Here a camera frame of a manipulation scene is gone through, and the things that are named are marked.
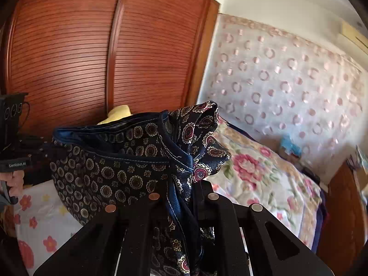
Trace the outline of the person's left hand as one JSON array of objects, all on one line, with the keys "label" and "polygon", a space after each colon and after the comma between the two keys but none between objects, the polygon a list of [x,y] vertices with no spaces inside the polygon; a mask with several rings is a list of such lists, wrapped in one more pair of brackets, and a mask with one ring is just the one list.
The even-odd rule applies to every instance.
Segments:
[{"label": "person's left hand", "polygon": [[5,181],[7,186],[10,187],[9,195],[11,197],[18,197],[23,192],[24,184],[24,171],[18,170],[13,172],[1,172],[1,181]]}]

